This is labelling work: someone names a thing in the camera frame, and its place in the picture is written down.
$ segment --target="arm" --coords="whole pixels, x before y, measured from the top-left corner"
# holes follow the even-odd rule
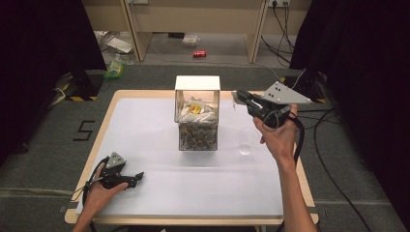
[[[103,169],[101,165],[96,172],[96,176],[100,176]],[[77,223],[73,229],[73,232],[86,231],[90,225],[93,217],[103,209],[103,207],[111,200],[111,198],[118,192],[124,190],[128,186],[128,183],[122,183],[114,188],[106,189],[100,182],[96,182],[91,186],[88,193],[85,205],[82,209],[81,215],[78,217]]]
[[[290,110],[296,115],[297,105],[291,105]],[[293,160],[296,125],[288,120],[282,127],[270,132],[262,127],[263,123],[260,119],[255,117],[253,122],[262,133],[260,142],[262,144],[266,143],[278,164],[286,232],[316,231],[305,199],[302,196],[302,189],[296,173],[296,164]]]

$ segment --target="gray carpet floor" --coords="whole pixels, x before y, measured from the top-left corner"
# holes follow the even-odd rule
[[[275,69],[278,76],[296,71]],[[103,83],[96,101],[61,101],[50,108],[28,141],[29,151],[14,154],[0,168],[0,231],[70,231],[60,207],[71,199],[85,161],[92,149],[104,114],[115,91],[120,89],[173,89],[178,74],[219,75],[222,90],[266,90],[276,81],[265,68],[197,66],[126,66],[120,79]],[[324,104],[301,105],[301,111],[329,109]],[[301,112],[307,128],[301,159],[319,216],[321,231],[366,231],[359,217],[331,182],[314,147],[314,129],[323,112]],[[335,182],[362,214],[372,231],[405,231],[373,173],[363,164],[354,141],[337,117],[317,128],[316,142],[321,158]],[[92,131],[86,141],[78,133]],[[117,226],[98,225],[99,231]]]

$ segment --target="black curtain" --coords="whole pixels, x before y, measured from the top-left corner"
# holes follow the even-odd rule
[[[62,75],[106,69],[80,0],[6,1],[1,11],[0,164],[29,139]]]
[[[327,75],[354,144],[407,230],[409,44],[407,0],[393,4],[313,0],[291,62],[291,68],[308,68]]]

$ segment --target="black tape marking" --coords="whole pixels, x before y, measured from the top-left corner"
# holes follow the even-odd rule
[[[95,123],[96,121],[94,120],[83,120],[81,122],[81,125],[79,126],[79,129],[77,132],[86,132],[88,133],[86,138],[74,138],[73,141],[78,142],[78,141],[88,141],[90,139],[91,133],[93,133],[92,130],[83,130],[82,127],[84,126],[84,124],[86,123]]]

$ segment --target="red can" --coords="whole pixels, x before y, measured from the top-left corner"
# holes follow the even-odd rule
[[[193,53],[193,58],[196,57],[206,57],[206,50],[195,51]]]

